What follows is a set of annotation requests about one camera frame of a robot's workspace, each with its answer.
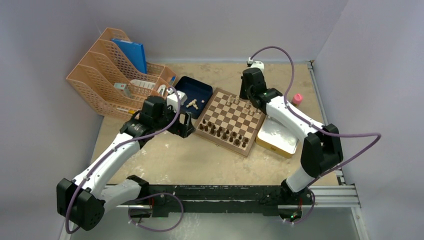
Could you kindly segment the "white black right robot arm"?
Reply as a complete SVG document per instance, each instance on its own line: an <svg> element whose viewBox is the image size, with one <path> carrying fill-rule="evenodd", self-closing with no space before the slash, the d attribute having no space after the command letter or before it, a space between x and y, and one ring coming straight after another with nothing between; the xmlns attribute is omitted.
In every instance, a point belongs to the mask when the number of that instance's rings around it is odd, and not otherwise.
<svg viewBox="0 0 424 240"><path fill-rule="evenodd" d="M338 128L309 118L275 88L267 88L263 72L250 67L242 72L240 97L288 128L302 143L300 167L282 183L280 196L288 204L300 198L311 182L343 160Z"/></svg>

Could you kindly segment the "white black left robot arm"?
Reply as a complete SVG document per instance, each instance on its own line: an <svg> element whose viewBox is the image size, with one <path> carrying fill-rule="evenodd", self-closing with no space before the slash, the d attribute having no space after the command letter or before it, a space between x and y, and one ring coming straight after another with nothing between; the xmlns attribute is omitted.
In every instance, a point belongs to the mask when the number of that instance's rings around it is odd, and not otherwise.
<svg viewBox="0 0 424 240"><path fill-rule="evenodd" d="M148 96L141 109L123 124L112 143L89 167L71 180L59 181L57 212L65 218L68 234L93 229L105 213L124 202L132 200L142 205L148 201L151 197L148 183L139 177L128 177L110 189L105 186L123 164L156 135L168 131L186 138L195 131L190 113L185 113L184 122L180 122L183 103L177 92L166 98Z"/></svg>

